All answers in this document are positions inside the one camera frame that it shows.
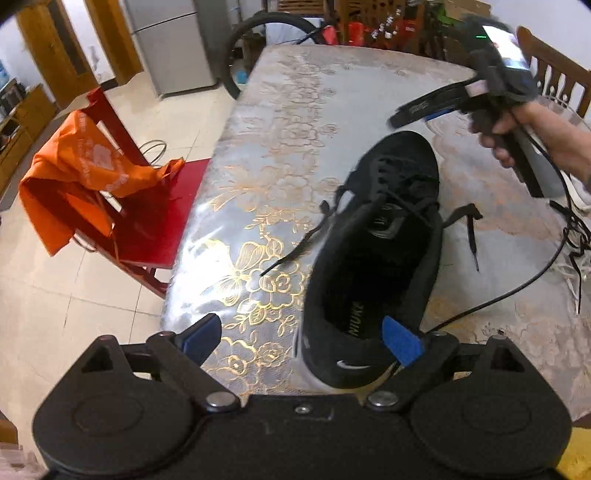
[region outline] nike logo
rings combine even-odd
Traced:
[[[339,367],[344,368],[345,370],[363,370],[365,368],[370,367],[370,365],[365,365],[364,367],[357,367],[356,365],[348,365],[343,360],[339,360],[338,362],[336,362],[336,364]]]

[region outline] red object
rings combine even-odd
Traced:
[[[360,22],[349,23],[349,45],[351,47],[364,47],[365,46],[365,25]],[[339,45],[339,38],[336,34],[335,27],[326,27],[322,31],[322,35],[327,45]]]
[[[149,165],[133,139],[117,117],[100,88],[88,93],[90,106],[83,111],[95,123],[103,122],[124,155],[138,165]],[[116,199],[118,212],[98,192],[87,190],[99,202],[114,224],[112,235],[106,237],[51,188],[47,180],[32,184],[31,191],[52,214],[75,228],[78,237],[96,248],[104,257],[164,298],[167,283],[155,277],[158,268],[171,270],[183,236],[184,227],[197,196],[210,159],[192,161],[171,180]]]
[[[417,21],[416,20],[403,20],[402,28],[398,32],[397,46],[403,48],[409,40],[411,40],[417,34]]]
[[[351,47],[365,46],[365,25],[360,22],[349,23],[349,45]]]

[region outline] table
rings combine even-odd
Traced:
[[[277,46],[259,60],[217,144],[187,223],[165,301],[163,328],[182,331],[208,312],[222,342],[203,368],[245,398],[309,386],[291,359],[304,291],[322,241],[296,262],[259,274],[321,218],[319,203],[389,134],[401,104],[465,80],[464,67],[353,47]],[[475,202],[480,273],[465,223],[447,229],[441,269],[422,328],[520,285],[551,258],[562,220],[532,199],[457,113],[410,126],[430,140],[441,172],[441,214]],[[486,342],[502,329],[556,389],[573,418],[591,410],[591,304],[575,314],[562,276],[448,330]]]

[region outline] black sneaker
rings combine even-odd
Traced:
[[[343,187],[338,198],[345,190],[354,197],[314,264],[298,348],[321,382],[354,389],[397,363],[382,341],[386,315],[418,332],[437,278],[443,222],[437,160],[415,132],[384,138]]]

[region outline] metal bolt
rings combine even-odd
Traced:
[[[379,390],[372,393],[368,397],[368,401],[374,407],[391,407],[392,405],[396,405],[396,403],[398,403],[398,395],[396,395],[394,392]]]
[[[214,392],[210,393],[205,401],[212,407],[229,407],[236,401],[236,395],[230,392]]]
[[[307,413],[310,413],[311,411],[312,411],[312,407],[307,404],[298,405],[295,408],[295,412],[299,415],[306,415]]]

